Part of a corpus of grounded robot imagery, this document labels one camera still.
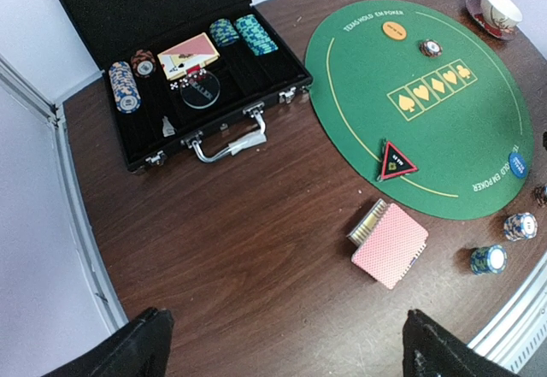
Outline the orange big blind button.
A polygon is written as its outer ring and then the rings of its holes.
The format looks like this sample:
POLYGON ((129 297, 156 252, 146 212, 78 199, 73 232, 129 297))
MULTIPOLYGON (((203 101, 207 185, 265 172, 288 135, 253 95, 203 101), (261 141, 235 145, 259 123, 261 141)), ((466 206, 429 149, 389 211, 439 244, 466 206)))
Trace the orange big blind button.
POLYGON ((386 21, 382 24, 383 33, 390 39, 403 41, 407 38, 405 27, 395 21, 386 21))

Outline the blue small blind button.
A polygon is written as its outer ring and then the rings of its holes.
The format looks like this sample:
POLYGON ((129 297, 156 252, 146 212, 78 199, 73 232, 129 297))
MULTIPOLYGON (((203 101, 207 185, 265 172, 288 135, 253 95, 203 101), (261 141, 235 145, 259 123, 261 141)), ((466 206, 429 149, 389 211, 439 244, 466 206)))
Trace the blue small blind button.
POLYGON ((521 153, 518 151, 511 151, 509 153, 509 170, 518 179, 525 179, 528 174, 528 166, 521 153))

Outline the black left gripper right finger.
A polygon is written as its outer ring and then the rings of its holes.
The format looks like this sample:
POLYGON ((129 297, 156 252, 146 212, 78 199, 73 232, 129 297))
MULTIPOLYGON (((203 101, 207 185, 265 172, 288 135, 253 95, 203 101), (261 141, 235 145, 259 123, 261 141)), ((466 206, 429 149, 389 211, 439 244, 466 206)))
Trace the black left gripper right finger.
POLYGON ((403 326, 403 376, 513 376, 480 356, 419 309, 411 309, 403 326))

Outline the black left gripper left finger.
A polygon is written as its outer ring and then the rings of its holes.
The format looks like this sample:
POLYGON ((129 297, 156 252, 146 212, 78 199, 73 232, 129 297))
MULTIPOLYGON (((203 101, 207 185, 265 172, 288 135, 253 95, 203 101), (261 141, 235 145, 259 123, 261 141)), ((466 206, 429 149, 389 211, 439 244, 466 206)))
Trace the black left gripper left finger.
POLYGON ((49 376, 164 376, 174 319, 167 309, 148 308, 101 344, 49 376))

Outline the blue tan chip stack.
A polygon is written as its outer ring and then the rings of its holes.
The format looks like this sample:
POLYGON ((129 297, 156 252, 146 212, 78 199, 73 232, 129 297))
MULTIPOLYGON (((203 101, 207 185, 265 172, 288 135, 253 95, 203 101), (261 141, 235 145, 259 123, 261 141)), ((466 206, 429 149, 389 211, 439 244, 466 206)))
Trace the blue tan chip stack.
POLYGON ((509 241, 533 239, 537 235, 537 231, 536 218, 529 212, 511 215, 503 224, 504 236, 509 241))

